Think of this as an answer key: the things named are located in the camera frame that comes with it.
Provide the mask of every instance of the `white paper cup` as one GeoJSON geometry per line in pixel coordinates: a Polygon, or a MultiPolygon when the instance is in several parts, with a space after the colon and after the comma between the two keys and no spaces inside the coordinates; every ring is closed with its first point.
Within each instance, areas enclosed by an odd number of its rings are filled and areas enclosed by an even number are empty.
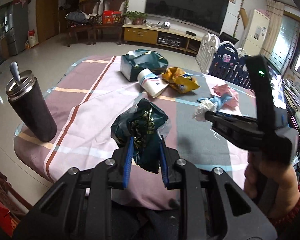
{"type": "Polygon", "coordinates": [[[140,86],[143,87],[153,98],[160,95],[168,86],[166,82],[153,74],[148,68],[141,71],[137,79],[140,86]]]}

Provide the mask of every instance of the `red box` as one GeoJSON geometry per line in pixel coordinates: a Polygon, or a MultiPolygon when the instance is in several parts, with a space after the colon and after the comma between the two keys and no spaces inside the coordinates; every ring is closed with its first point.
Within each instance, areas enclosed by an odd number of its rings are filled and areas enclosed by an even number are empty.
{"type": "Polygon", "coordinates": [[[121,11],[113,11],[111,13],[112,24],[121,23],[122,12],[121,11]]]}
{"type": "Polygon", "coordinates": [[[102,17],[103,24],[112,24],[112,13],[113,11],[104,11],[102,17]]]}
{"type": "Polygon", "coordinates": [[[13,228],[11,224],[10,211],[0,202],[0,227],[8,236],[12,236],[13,228]]]}

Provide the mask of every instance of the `human hand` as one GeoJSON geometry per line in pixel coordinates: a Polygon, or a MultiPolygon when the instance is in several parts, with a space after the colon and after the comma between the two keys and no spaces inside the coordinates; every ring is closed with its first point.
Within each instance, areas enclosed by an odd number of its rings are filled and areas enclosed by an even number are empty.
{"type": "Polygon", "coordinates": [[[298,180],[292,164],[286,166],[277,162],[262,160],[257,167],[252,153],[248,153],[248,163],[244,172],[246,177],[244,192],[252,199],[257,196],[257,170],[260,170],[267,178],[273,179],[279,184],[278,193],[268,218],[276,219],[287,215],[300,198],[298,180]]]}

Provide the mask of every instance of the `crumpled pink paper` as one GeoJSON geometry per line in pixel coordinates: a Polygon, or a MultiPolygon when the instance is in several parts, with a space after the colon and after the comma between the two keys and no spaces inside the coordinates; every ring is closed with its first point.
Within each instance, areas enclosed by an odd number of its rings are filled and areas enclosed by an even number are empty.
{"type": "Polygon", "coordinates": [[[217,96],[222,96],[224,93],[228,93],[230,96],[232,96],[232,99],[227,101],[225,105],[230,107],[236,107],[239,105],[239,94],[237,91],[229,87],[227,84],[221,85],[221,86],[214,86],[213,91],[217,96]]]}

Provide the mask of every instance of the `black tumbler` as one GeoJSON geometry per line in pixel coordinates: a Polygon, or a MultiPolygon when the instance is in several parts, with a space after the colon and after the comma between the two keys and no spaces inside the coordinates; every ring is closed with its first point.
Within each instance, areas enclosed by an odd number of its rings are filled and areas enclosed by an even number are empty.
{"type": "Polygon", "coordinates": [[[6,87],[8,101],[25,125],[42,142],[57,133],[57,125],[44,101],[37,78],[30,70],[20,73],[20,81],[10,80],[6,87]]]}

